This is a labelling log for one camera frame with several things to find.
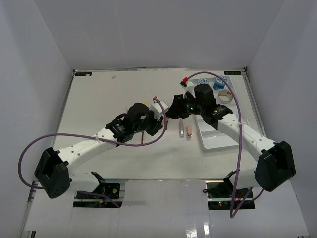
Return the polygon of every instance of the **robotic arm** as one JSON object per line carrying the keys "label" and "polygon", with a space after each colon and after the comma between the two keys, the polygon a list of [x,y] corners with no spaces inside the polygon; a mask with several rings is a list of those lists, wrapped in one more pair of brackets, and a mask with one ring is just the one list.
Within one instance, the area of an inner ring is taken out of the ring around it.
{"label": "robotic arm", "polygon": [[[175,95],[170,108],[161,102],[166,116],[171,119],[186,118],[191,114],[201,115],[204,121],[236,142],[239,141],[239,122],[237,116],[225,105],[216,103],[213,90],[207,84],[197,85],[193,96],[190,90],[185,94]],[[35,176],[43,186],[49,198],[61,196],[66,190],[96,191],[104,183],[96,172],[78,175],[75,169],[96,155],[116,148],[118,145],[98,140],[125,143],[135,133],[146,131],[149,135],[162,129],[163,110],[158,103],[150,108],[135,103],[126,114],[117,116],[105,128],[94,136],[96,140],[84,140],[75,145],[55,151],[45,150],[35,170]],[[255,158],[257,167],[241,171],[237,188],[260,186],[266,191],[273,191],[295,175],[292,150],[285,141],[276,143],[243,125],[243,147]],[[224,178],[224,183],[232,189],[235,172]]]}

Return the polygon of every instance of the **roll of tape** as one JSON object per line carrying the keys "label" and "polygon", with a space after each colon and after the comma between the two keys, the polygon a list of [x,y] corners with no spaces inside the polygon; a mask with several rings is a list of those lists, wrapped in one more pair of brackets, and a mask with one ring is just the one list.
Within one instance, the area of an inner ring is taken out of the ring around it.
{"label": "roll of tape", "polygon": [[218,93],[218,97],[222,103],[231,103],[233,96],[227,90],[222,90]]}

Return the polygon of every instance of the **white wall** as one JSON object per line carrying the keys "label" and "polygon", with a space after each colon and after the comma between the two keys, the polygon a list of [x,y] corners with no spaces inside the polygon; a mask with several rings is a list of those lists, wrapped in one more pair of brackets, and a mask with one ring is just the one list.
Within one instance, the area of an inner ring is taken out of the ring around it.
{"label": "white wall", "polygon": [[72,69],[248,66],[283,0],[35,0]]}
{"label": "white wall", "polygon": [[287,0],[250,65],[250,81],[267,135],[292,146],[291,181],[311,237],[317,237],[316,68],[317,1]]}
{"label": "white wall", "polygon": [[[0,0],[0,236],[19,236],[30,189],[18,178],[23,148],[54,132],[71,80],[71,70],[33,0]],[[31,182],[39,142],[25,157]]]}

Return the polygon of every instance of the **gray panel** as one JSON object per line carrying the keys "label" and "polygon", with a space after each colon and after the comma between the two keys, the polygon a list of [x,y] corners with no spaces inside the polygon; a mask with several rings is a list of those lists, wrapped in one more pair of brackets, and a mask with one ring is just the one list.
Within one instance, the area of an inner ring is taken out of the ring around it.
{"label": "gray panel", "polygon": [[317,2],[286,1],[250,65],[266,133],[292,146],[291,180],[312,237],[317,237]]}
{"label": "gray panel", "polygon": [[248,66],[283,1],[35,0],[74,69]]}
{"label": "gray panel", "polygon": [[[32,0],[0,1],[0,32],[0,231],[15,238],[30,191],[18,178],[18,158],[31,140],[56,130],[71,71]],[[27,153],[29,182],[50,144]]]}

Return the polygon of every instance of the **black label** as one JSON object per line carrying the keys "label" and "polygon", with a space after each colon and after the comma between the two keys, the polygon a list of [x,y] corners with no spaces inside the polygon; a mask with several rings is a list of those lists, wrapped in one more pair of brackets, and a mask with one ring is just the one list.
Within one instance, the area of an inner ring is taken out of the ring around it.
{"label": "black label", "polygon": [[241,75],[241,71],[224,71],[224,75]]}
{"label": "black label", "polygon": [[91,72],[77,72],[75,76],[91,76],[92,74]]}

